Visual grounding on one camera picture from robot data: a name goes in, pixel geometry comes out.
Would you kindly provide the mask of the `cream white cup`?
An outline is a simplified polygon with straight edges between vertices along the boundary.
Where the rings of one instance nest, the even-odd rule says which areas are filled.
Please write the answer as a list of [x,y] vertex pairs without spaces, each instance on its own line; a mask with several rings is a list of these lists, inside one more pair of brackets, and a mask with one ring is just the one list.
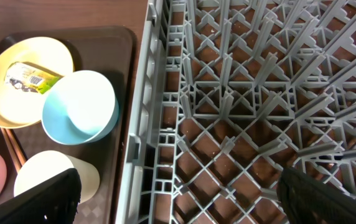
[[58,151],[42,151],[26,161],[17,173],[14,196],[18,196],[46,180],[74,168],[80,176],[81,199],[91,199],[100,186],[100,175],[96,167],[76,157]]

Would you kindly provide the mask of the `light blue bowl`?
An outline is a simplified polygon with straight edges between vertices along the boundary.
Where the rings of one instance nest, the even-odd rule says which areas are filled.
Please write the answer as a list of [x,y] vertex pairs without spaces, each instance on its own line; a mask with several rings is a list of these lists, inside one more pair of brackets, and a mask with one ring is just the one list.
[[64,145],[95,142],[118,122],[119,103],[112,83],[92,70],[73,72],[48,92],[42,108],[42,127]]

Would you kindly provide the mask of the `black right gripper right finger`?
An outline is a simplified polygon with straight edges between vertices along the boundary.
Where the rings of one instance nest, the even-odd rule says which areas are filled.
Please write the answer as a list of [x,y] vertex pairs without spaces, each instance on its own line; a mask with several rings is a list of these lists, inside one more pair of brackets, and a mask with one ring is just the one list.
[[293,168],[283,169],[277,196],[290,223],[356,223],[356,200]]

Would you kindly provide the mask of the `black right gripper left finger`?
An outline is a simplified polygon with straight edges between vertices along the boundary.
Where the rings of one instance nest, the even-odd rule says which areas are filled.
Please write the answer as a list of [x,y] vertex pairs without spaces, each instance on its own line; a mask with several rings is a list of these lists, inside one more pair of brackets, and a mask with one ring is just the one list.
[[0,224],[73,223],[81,190],[78,171],[69,168],[0,204]]

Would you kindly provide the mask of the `green yellow snack wrapper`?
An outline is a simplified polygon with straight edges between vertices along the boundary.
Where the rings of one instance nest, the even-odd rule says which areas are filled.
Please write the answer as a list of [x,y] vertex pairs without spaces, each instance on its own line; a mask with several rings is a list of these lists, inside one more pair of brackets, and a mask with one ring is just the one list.
[[28,63],[14,62],[4,76],[4,84],[23,92],[44,94],[60,79],[61,75]]

